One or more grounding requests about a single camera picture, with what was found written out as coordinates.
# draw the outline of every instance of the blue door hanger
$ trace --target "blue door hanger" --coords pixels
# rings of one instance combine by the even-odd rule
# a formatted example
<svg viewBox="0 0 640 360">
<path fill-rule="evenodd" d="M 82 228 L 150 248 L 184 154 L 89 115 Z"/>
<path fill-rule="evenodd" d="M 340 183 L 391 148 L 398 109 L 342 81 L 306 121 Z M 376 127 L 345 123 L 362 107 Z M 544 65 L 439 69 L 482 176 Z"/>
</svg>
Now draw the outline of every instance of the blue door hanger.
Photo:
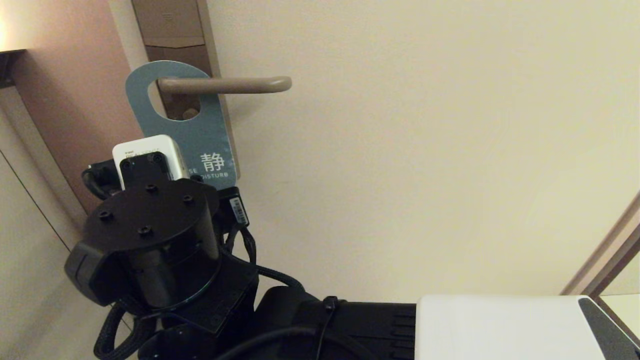
<svg viewBox="0 0 640 360">
<path fill-rule="evenodd" d="M 148 87 L 159 78 L 208 78 L 202 70 L 177 61 L 153 61 L 127 78 L 129 104 L 145 136 L 168 135 L 182 151 L 189 175 L 200 175 L 206 184 L 222 190 L 236 185 L 237 172 L 227 125 L 216 94 L 201 94 L 200 113 L 176 121 L 158 114 Z"/>
</svg>

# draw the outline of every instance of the beige wall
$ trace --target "beige wall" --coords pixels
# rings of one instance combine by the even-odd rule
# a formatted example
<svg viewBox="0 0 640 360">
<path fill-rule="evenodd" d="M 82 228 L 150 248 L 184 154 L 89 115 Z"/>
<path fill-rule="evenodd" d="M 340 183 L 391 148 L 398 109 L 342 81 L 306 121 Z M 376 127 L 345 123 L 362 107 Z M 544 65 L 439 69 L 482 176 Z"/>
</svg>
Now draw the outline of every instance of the beige wall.
<svg viewBox="0 0 640 360">
<path fill-rule="evenodd" d="M 602 292 L 602 295 L 626 294 L 640 294 L 640 255 L 636 255 Z"/>
<path fill-rule="evenodd" d="M 637 1 L 209 1 L 259 261 L 319 296 L 555 294 L 639 184 Z"/>
<path fill-rule="evenodd" d="M 0 359 L 89 359 L 108 309 L 63 271 L 84 214 L 33 128 L 15 89 L 1 89 Z"/>
<path fill-rule="evenodd" d="M 90 163 L 117 143 L 142 136 L 124 92 L 130 72 L 106 1 L 4 0 L 4 49 L 27 49 L 15 68 L 33 121 L 81 203 Z"/>
<path fill-rule="evenodd" d="M 608 295 L 602 300 L 636 336 L 640 335 L 640 294 Z"/>
</svg>

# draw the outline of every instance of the door handle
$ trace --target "door handle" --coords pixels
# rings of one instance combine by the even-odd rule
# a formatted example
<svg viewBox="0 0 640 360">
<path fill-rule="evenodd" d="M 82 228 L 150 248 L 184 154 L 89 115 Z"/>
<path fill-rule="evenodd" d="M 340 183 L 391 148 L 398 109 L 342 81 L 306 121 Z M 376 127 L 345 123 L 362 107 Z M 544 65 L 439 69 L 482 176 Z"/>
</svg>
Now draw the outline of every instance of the door handle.
<svg viewBox="0 0 640 360">
<path fill-rule="evenodd" d="M 291 78 L 160 78 L 158 87 L 166 94 L 266 94 L 287 91 Z"/>
</svg>

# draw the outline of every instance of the sticker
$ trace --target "sticker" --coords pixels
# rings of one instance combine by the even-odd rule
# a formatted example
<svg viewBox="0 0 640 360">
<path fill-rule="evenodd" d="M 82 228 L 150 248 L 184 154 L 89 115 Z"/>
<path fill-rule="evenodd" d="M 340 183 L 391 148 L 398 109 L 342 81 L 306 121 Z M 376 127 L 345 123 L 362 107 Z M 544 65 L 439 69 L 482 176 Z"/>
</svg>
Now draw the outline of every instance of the sticker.
<svg viewBox="0 0 640 360">
<path fill-rule="evenodd" d="M 242 200 L 239 197 L 234 197 L 230 199 L 231 208 L 234 210 L 234 215 L 236 216 L 236 221 L 238 224 L 248 225 L 249 220 L 246 218 L 246 212 L 244 212 L 244 206 L 242 205 Z"/>
</svg>

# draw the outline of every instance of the black cylindrical actuator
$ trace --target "black cylindrical actuator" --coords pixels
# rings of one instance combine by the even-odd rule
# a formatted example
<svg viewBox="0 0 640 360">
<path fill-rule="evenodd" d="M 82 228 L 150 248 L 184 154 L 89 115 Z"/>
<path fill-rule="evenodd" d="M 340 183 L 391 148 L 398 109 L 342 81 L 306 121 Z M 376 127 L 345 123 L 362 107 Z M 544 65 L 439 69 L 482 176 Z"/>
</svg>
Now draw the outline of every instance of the black cylindrical actuator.
<svg viewBox="0 0 640 360">
<path fill-rule="evenodd" d="M 67 275 L 100 305 L 133 295 L 151 310 L 194 299 L 220 269 L 215 188 L 192 181 L 134 186 L 87 219 Z"/>
</svg>

